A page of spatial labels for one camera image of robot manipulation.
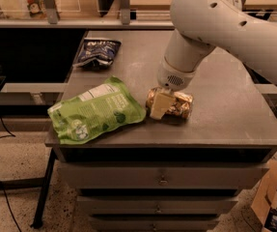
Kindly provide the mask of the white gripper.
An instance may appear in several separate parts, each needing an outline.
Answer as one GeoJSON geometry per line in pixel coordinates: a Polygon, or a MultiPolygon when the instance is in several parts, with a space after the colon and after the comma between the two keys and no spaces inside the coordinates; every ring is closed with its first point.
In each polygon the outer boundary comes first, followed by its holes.
{"type": "MultiPolygon", "coordinates": [[[[196,64],[191,61],[173,61],[164,57],[158,68],[157,82],[160,87],[180,91],[185,89],[195,75],[196,64]]],[[[157,92],[154,95],[150,116],[160,120],[174,103],[174,96],[157,92]]]]}

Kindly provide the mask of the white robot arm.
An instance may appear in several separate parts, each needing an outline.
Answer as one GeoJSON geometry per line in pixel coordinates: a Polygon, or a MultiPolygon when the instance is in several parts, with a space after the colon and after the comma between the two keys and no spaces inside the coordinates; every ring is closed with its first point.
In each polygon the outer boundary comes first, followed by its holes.
{"type": "Polygon", "coordinates": [[[277,85],[277,24],[244,13],[241,0],[173,0],[170,18],[175,30],[157,73],[162,88],[185,89],[216,47],[277,85]]]}

